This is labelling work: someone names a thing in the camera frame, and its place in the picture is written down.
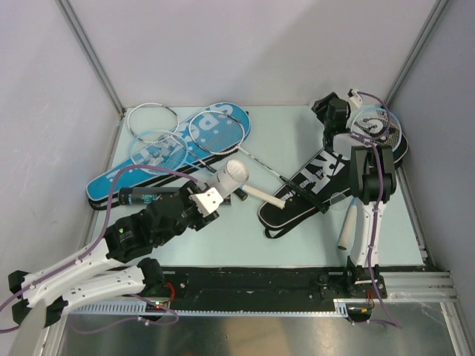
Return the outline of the black shuttlecock tube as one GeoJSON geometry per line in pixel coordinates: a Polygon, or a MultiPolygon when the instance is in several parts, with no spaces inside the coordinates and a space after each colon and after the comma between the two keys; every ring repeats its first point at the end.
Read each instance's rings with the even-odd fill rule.
{"type": "Polygon", "coordinates": [[[191,188],[121,188],[118,193],[120,205],[148,205],[155,202],[174,202],[189,199],[195,191],[191,188]]]}

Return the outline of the white shuttlecock tube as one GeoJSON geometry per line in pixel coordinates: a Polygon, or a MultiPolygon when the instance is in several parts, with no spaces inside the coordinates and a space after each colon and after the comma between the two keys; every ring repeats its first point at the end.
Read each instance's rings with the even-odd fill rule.
{"type": "Polygon", "coordinates": [[[241,201],[244,201],[248,194],[241,186],[247,183],[248,179],[247,167],[240,160],[230,159],[206,180],[206,184],[210,188],[215,188],[222,198],[227,198],[234,193],[241,201]]]}

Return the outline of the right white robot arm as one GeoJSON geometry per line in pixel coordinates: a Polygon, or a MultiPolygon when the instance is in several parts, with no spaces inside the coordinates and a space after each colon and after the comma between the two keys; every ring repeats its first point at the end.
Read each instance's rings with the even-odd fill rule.
{"type": "Polygon", "coordinates": [[[352,90],[347,99],[332,92],[315,101],[312,111],[324,125],[325,148],[350,161],[349,188],[353,204],[346,224],[354,224],[353,246],[347,258],[344,291],[351,297],[380,297],[379,235],[382,218],[396,191],[396,167],[390,144],[391,113],[380,122],[361,118],[365,94],[352,90]]]}

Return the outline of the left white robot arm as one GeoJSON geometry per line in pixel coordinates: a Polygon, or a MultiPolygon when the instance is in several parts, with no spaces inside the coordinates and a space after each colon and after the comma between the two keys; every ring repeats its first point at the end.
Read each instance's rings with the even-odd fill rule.
{"type": "Polygon", "coordinates": [[[184,185],[174,194],[118,219],[102,237],[62,262],[36,273],[15,271],[8,277],[13,321],[20,325],[39,302],[46,305],[45,326],[84,305],[126,294],[158,295],[166,279],[153,249],[180,236],[187,228],[199,231],[219,215],[223,202],[216,188],[184,185]]]}

